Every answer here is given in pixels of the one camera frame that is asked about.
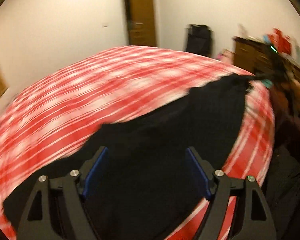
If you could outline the person's right hand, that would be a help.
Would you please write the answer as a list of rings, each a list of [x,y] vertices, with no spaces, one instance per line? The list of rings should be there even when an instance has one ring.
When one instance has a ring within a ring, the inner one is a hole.
[[[270,89],[270,100],[275,114],[275,129],[284,124],[300,121],[300,83],[296,79],[274,84]]]

